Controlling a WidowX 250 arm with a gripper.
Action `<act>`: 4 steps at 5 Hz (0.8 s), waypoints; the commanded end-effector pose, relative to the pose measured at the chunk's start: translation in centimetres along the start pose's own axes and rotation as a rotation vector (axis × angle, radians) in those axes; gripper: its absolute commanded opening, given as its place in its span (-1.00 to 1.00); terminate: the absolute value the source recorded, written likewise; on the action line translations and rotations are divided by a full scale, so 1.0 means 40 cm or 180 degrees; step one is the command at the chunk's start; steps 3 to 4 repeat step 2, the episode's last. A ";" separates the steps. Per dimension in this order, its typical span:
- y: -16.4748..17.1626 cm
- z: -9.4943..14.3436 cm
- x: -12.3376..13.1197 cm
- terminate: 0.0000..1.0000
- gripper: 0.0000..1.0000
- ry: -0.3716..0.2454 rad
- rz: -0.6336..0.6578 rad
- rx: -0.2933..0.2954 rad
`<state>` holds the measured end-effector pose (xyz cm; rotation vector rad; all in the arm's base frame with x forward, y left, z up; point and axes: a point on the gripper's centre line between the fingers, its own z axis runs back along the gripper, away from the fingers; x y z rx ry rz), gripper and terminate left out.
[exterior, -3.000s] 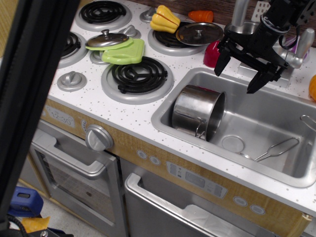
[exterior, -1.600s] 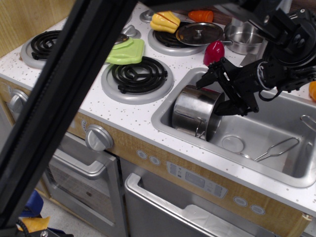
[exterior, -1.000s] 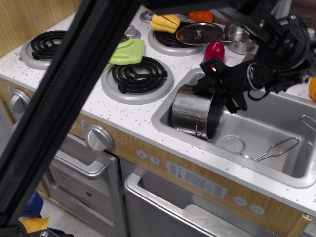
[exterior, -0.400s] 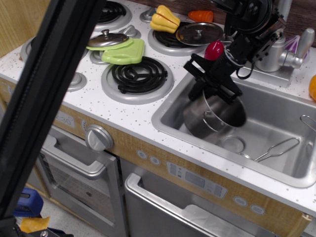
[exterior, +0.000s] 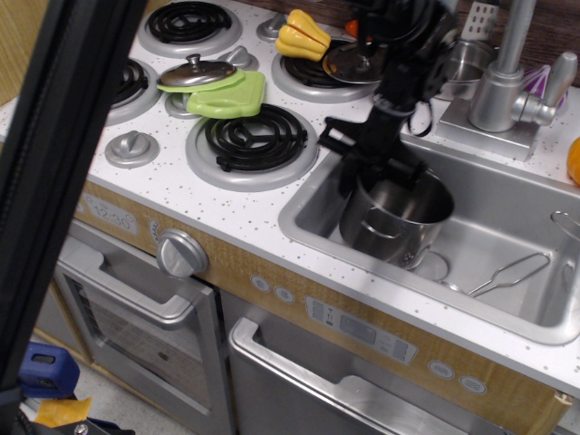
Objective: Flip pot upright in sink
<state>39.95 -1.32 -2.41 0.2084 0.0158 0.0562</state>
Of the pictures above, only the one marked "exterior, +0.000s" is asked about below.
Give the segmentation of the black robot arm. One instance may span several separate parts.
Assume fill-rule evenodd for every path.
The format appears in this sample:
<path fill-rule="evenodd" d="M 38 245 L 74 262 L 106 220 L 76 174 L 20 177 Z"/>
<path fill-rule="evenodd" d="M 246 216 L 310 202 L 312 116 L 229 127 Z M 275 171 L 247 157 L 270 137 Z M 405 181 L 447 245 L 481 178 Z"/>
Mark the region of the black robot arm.
<path fill-rule="evenodd" d="M 357 179 L 389 179 L 411 189 L 428 168 L 401 142 L 401 129 L 418 102 L 428 102 L 447 80 L 445 64 L 457 41 L 457 19 L 441 1 L 352 1 L 357 48 L 384 46 L 381 81 L 364 122 L 328 117 L 318 142 L 343 158 L 340 192 Z"/>

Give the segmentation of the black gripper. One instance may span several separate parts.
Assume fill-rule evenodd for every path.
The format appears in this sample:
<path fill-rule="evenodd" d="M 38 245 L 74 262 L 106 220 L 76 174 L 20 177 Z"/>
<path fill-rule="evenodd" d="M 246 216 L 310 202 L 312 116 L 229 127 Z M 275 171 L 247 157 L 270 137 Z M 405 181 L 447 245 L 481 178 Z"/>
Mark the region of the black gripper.
<path fill-rule="evenodd" d="M 390 180 L 395 185 L 412 190 L 427 164 L 418 158 L 400 137 L 413 109 L 400 111 L 373 107 L 364 122 L 344 121 L 327 117 L 318 143 L 342 156 L 339 193 L 349 196 L 356 180 L 365 179 L 371 187 Z"/>

